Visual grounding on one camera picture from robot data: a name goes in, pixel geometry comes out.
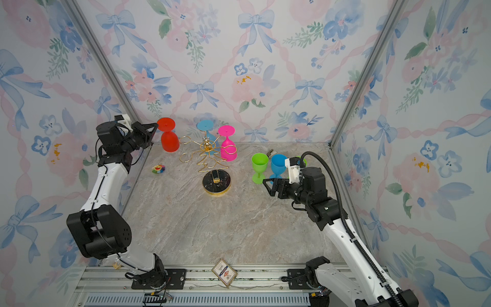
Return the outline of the red wine glass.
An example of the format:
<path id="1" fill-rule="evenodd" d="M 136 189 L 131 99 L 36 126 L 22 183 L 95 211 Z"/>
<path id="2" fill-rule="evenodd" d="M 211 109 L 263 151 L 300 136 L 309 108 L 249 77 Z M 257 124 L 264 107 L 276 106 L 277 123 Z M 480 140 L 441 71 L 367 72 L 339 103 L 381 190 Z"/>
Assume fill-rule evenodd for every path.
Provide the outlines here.
<path id="1" fill-rule="evenodd" d="M 161 118 L 157 121 L 158 129 L 162 131 L 161 145 L 166 152 L 176 152 L 180 147 L 180 141 L 175 134 L 175 121 L 171 118 Z"/>

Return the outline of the blue wine glass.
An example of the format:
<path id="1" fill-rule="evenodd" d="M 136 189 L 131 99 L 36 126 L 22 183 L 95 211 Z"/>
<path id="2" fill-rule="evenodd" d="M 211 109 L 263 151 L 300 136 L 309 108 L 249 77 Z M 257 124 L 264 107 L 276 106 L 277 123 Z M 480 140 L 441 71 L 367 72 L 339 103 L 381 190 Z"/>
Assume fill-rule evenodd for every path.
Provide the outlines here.
<path id="1" fill-rule="evenodd" d="M 285 172 L 285 161 L 287 157 L 282 154 L 276 154 L 271 158 L 271 179 L 281 179 L 281 175 Z"/>

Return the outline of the green wine glass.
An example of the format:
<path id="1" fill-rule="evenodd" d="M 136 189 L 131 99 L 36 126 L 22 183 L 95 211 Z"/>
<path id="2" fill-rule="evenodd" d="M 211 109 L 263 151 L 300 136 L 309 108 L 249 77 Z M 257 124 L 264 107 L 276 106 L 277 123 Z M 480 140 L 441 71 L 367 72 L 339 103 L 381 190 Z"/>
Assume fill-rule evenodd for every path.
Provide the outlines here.
<path id="1" fill-rule="evenodd" d="M 306 163 L 305 159 L 301 159 L 301 158 L 300 158 L 300 156 L 297 156 L 297 158 L 299 159 L 299 161 L 298 161 L 298 165 L 299 165 L 300 167 L 302 167 L 302 168 L 303 168 L 303 167 L 306 167 L 306 166 L 307 166 L 307 163 Z"/>
<path id="2" fill-rule="evenodd" d="M 256 153 L 251 158 L 254 175 L 252 181 L 255 184 L 262 184 L 265 179 L 264 172 L 267 169 L 269 158 L 265 153 Z"/>

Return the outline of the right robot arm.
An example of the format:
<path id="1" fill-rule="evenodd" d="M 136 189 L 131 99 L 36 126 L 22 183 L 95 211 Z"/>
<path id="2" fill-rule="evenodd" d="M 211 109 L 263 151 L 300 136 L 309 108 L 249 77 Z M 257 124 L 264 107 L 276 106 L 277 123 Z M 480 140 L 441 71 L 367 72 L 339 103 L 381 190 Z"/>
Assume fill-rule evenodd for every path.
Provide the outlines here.
<path id="1" fill-rule="evenodd" d="M 294 168 L 298 179 L 265 179 L 263 185 L 271 196 L 302 204 L 310 220 L 334 243 L 349 266 L 354 279 L 342 273 L 326 257 L 306 263 L 310 287 L 324 287 L 347 306 L 418 306 L 412 290 L 404 290 L 377 263 L 352 229 L 351 221 L 340 207 L 340 198 L 331 198 L 326 177 L 320 168 Z"/>

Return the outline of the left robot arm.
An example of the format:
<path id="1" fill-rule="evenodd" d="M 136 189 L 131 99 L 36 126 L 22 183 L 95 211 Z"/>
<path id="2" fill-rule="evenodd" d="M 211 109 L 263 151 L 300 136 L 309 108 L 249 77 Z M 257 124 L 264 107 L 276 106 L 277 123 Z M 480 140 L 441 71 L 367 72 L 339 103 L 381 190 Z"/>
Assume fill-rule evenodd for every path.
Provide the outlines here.
<path id="1" fill-rule="evenodd" d="M 86 258 L 113 259 L 129 269 L 126 278 L 144 289 L 163 289 L 169 276 L 161 259 L 132 244 L 132 230 L 116 210 L 121 186 L 133 165 L 133 152 L 152 145 L 156 123 L 125 124 L 122 116 L 97 126 L 98 177 L 80 211 L 66 225 Z"/>

